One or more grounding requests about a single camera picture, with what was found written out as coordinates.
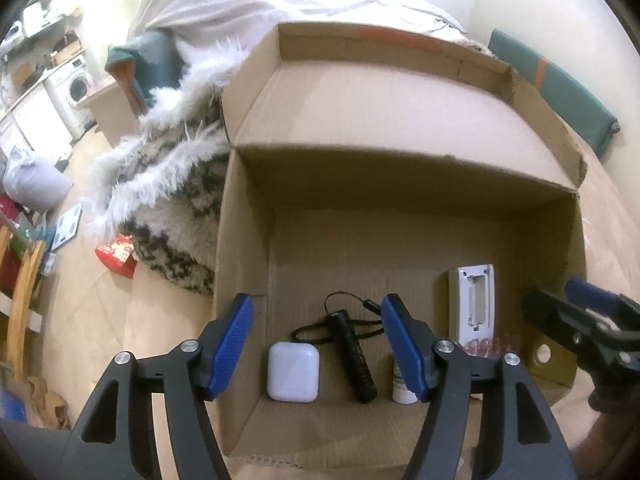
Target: black cord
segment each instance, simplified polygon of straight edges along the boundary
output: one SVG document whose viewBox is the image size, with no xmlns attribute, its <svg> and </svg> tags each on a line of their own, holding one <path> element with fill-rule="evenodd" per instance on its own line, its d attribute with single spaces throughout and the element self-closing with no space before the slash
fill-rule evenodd
<svg viewBox="0 0 640 480">
<path fill-rule="evenodd" d="M 370 312 L 376 314 L 376 316 L 380 316 L 380 306 L 371 301 L 371 300 L 363 300 L 361 297 L 356 296 L 356 294 L 353 294 L 352 292 L 347 292 L 346 290 L 336 290 L 334 292 L 331 292 L 330 294 L 327 295 L 326 298 L 324 298 L 324 312 L 327 316 L 330 315 L 329 313 L 329 308 L 327 307 L 327 300 L 332 297 L 332 296 L 351 296 L 352 298 L 354 298 L 355 300 L 358 300 L 362 306 L 364 308 L 366 308 L 367 310 L 369 310 Z M 351 320 L 351 322 L 353 323 L 354 326 L 373 326 L 373 325 L 380 325 L 382 324 L 382 321 L 379 319 L 376 320 L 367 320 L 367 319 L 353 319 Z M 296 342 L 296 343 L 309 343 L 312 345 L 321 345 L 321 344 L 325 344 L 325 343 L 330 343 L 332 341 L 331 336 L 326 336 L 326 337 L 320 337 L 320 338 L 316 338 L 316 339 L 300 339 L 300 334 L 303 332 L 308 332 L 309 330 L 316 330 L 318 328 L 325 328 L 326 327 L 326 318 L 323 319 L 322 321 L 319 321 L 317 323 L 313 323 L 311 325 L 306 325 L 306 326 L 301 326 L 300 328 L 295 329 L 292 333 L 291 333 L 291 339 Z M 361 340 L 361 339 L 369 339 L 371 337 L 383 334 L 385 332 L 384 328 L 380 328 L 378 330 L 373 330 L 372 332 L 365 332 L 363 334 L 356 334 L 356 337 Z"/>
</svg>

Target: white sheet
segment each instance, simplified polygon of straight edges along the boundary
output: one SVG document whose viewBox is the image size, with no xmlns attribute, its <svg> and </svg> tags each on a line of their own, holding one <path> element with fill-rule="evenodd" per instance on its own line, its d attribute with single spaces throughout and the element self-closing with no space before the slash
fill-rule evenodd
<svg viewBox="0 0 640 480">
<path fill-rule="evenodd" d="M 129 38 L 168 28 L 188 66 L 219 41 L 238 40 L 250 51 L 283 21 L 367 23 L 477 46 L 446 12 L 422 0 L 142 0 Z"/>
</svg>

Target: open cardboard box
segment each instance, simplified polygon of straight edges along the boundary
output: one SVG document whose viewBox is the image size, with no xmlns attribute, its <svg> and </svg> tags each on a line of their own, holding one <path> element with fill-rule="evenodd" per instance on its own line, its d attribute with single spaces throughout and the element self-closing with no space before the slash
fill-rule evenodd
<svg viewBox="0 0 640 480">
<path fill-rule="evenodd" d="M 437 336 L 448 333 L 447 271 L 492 263 L 498 333 L 520 333 L 532 374 L 557 397 L 574 380 L 569 352 L 524 325 L 530 285 L 562 293 L 585 275 L 579 150 L 532 85 L 504 63 L 419 34 L 284 23 L 222 96 L 232 153 L 214 315 L 238 292 L 255 323 L 219 401 L 232 459 L 293 466 L 292 476 L 400 478 L 427 407 L 391 400 L 388 341 L 362 342 L 378 398 L 354 400 L 331 345 L 319 348 L 318 399 L 266 395 L 266 357 L 321 319 L 334 290 L 390 292 Z M 330 307 L 372 318 L 349 298 Z M 534 357 L 540 344 L 551 358 Z M 465 448 L 476 444 L 474 400 Z M 271 475 L 253 471 L 252 478 Z"/>
</svg>

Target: blue gripper pad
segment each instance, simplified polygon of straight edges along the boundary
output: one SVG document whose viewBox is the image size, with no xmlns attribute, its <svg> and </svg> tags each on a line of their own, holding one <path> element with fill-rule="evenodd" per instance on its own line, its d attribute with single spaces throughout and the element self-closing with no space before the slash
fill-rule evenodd
<svg viewBox="0 0 640 480">
<path fill-rule="evenodd" d="M 406 326 L 414 320 L 397 294 L 387 294 L 381 307 L 382 326 L 402 372 L 404 384 L 424 402 L 428 392 L 424 379 L 424 361 Z"/>
<path fill-rule="evenodd" d="M 624 302 L 617 294 L 578 278 L 572 278 L 566 282 L 564 293 L 571 303 L 612 318 L 615 318 L 624 306 Z"/>
<path fill-rule="evenodd" d="M 211 359 L 211 377 L 207 393 L 215 399 L 231 382 L 242 346 L 254 324 L 254 304 L 248 294 L 238 294 L 217 322 L 222 332 Z"/>
</svg>

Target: white cabinet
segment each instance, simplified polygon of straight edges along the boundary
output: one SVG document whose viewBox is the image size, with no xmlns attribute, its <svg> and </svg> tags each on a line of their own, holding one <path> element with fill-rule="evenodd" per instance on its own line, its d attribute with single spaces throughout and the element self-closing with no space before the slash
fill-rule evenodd
<svg viewBox="0 0 640 480">
<path fill-rule="evenodd" d="M 42 84 L 29 90 L 14 108 L 15 121 L 39 155 L 56 162 L 72 140 Z"/>
<path fill-rule="evenodd" d="M 18 123 L 15 122 L 14 115 L 8 112 L 0 121 L 0 148 L 9 158 L 9 153 L 11 153 L 14 146 L 31 151 L 27 141 L 22 136 Z"/>
</svg>

